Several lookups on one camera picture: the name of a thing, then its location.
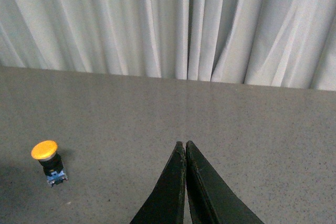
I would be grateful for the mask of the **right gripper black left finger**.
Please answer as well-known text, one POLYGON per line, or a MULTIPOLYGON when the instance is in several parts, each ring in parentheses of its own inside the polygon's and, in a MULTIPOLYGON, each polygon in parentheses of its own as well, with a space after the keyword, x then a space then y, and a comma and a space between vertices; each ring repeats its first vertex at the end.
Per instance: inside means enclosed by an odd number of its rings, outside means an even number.
POLYGON ((177 142, 153 191, 131 223, 183 223, 186 187, 186 154, 177 142))

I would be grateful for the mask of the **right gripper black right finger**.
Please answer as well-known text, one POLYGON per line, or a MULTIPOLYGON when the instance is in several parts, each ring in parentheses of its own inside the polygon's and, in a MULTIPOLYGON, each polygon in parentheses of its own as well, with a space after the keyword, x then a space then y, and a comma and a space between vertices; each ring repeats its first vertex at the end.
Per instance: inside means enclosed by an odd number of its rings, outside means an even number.
POLYGON ((192 142, 186 143, 186 188, 192 223, 262 223, 192 142))

